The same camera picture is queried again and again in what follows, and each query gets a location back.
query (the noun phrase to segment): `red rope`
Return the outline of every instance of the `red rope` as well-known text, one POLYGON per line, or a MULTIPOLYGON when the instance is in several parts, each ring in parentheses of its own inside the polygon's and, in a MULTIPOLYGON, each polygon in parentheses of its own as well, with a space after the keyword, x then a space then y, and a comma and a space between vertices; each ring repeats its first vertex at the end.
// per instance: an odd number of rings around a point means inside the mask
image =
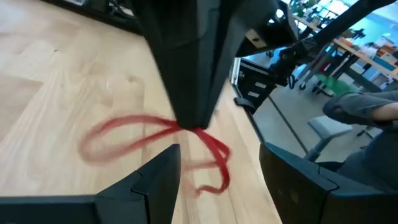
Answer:
MULTIPOLYGON (((176 121, 155 116, 128 115, 113 118, 106 122, 97 124, 83 136, 83 139, 81 140, 79 145, 79 153, 83 160, 85 160, 86 162, 109 162, 119 157, 125 156, 126 154, 133 152, 152 141, 158 140, 181 130, 183 129, 178 126, 176 121), (158 124, 161 126, 165 126, 166 128, 151 136, 147 136, 135 142, 132 142, 126 146, 108 147, 106 150, 96 153, 91 151, 92 147, 90 147, 90 145, 94 139, 102 137, 104 134, 115 128, 134 123, 158 124)), ((220 188, 212 187, 209 185, 202 185, 195 190, 196 195, 199 196, 203 191, 207 191, 213 194, 220 194, 224 192, 228 188, 230 183, 229 172, 226 166, 226 163, 231 155, 229 148, 200 128, 195 128, 188 131, 195 133, 205 143, 215 159, 213 161, 203 162, 190 161, 184 167, 184 170, 190 171, 195 169, 218 167, 222 176, 222 184, 220 188)))

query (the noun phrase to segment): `chair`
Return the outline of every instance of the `chair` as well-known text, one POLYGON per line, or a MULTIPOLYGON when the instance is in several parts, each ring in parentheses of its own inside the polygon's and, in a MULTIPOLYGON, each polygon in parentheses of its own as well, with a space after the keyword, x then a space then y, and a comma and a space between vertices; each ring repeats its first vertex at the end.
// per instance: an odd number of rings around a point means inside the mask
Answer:
POLYGON ((318 159, 322 150, 324 150, 332 139, 342 136, 353 129, 352 125, 340 123, 327 116, 312 118, 308 121, 308 125, 321 138, 318 144, 304 157, 304 159, 311 162, 315 162, 318 159))

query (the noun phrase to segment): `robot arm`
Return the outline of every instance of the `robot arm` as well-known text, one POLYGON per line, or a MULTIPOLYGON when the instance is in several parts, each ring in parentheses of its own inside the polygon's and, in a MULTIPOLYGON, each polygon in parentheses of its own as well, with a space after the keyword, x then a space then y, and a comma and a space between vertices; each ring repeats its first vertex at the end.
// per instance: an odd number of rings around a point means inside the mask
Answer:
MULTIPOLYGON (((281 51, 280 60, 271 68, 275 84, 286 85, 296 64, 310 51, 319 50, 373 10, 394 1, 359 0, 318 34, 281 51)), ((132 8, 154 55, 178 124, 193 129, 209 125, 233 59, 241 56, 238 53, 246 33, 253 28, 274 26, 269 21, 275 19, 280 6, 278 0, 132 0, 132 8)), ((281 27, 276 30, 291 29, 276 24, 281 27)), ((275 38, 267 36, 289 33, 265 32, 264 46, 270 47, 262 50, 276 46, 272 43, 275 38)))

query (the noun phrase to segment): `wooden table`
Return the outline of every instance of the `wooden table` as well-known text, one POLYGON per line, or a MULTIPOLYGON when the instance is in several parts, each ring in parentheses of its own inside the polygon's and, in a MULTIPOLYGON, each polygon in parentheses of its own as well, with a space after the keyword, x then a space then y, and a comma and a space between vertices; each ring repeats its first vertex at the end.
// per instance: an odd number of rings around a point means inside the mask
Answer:
POLYGON ((304 18, 301 18, 299 16, 293 15, 293 18, 299 22, 301 22, 302 24, 306 25, 307 27, 311 28, 312 30, 314 30, 315 32, 320 31, 321 29, 319 29, 317 26, 315 26, 314 24, 307 22, 304 18))
MULTIPOLYGON (((187 132, 154 142, 102 166, 85 164, 76 145, 92 125, 111 116, 173 113, 144 38, 38 0, 0 2, 0 194, 96 194, 172 143, 183 158, 210 158, 187 132)), ((260 142, 227 83, 208 132, 232 150, 231 185, 220 196, 185 197, 173 223, 280 223, 264 182, 260 142)), ((159 127, 129 126, 103 143, 137 139, 159 127)), ((219 172, 189 177, 220 184, 219 172)))
POLYGON ((390 75, 393 79, 398 80, 398 74, 397 74, 398 71, 397 70, 391 71, 391 70, 386 69, 381 64, 375 62, 374 60, 370 59, 368 56, 362 54, 361 52, 358 52, 357 50, 353 49, 352 47, 344 44, 342 41, 340 41, 338 39, 333 40, 333 43, 338 45, 342 49, 349 51, 351 54, 357 56, 362 61, 364 61, 372 66, 375 66, 381 73, 383 73, 385 75, 390 75))

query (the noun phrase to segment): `floor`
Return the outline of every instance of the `floor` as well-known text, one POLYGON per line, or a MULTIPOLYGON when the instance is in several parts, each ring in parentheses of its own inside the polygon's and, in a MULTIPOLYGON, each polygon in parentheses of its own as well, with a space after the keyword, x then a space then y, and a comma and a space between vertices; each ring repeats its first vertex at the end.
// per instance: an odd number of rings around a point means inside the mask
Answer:
MULTIPOLYGON (((269 66, 277 60, 277 52, 275 55, 269 59, 265 54, 258 54, 251 56, 251 59, 269 66)), ((301 69, 303 67, 296 69, 294 74, 300 73, 301 69)), ((311 92, 315 82, 314 77, 305 90, 299 90, 298 85, 293 90, 279 86, 271 93, 274 104, 267 99, 254 114, 259 129, 268 141, 300 157, 303 157, 306 151, 311 150, 320 140, 307 121, 323 116, 323 105, 330 99, 325 95, 314 95, 311 92)), ((369 136, 356 137, 362 129, 362 126, 354 125, 352 132, 334 139, 327 145, 317 161, 341 162, 352 152, 360 150, 360 147, 367 146, 371 140, 369 136)))
MULTIPOLYGON (((2 0, 0 49, 0 196, 97 194, 174 143, 183 165, 213 160, 188 131, 105 164, 79 153, 87 130, 114 116, 173 118, 143 37, 39 0, 2 0)), ((222 194, 194 198, 183 183, 220 187, 220 171, 185 172, 172 223, 280 223, 259 164, 260 142, 235 96, 227 83, 206 130, 231 150, 231 183, 222 194)), ((95 152, 157 131, 121 127, 96 142, 95 152)))

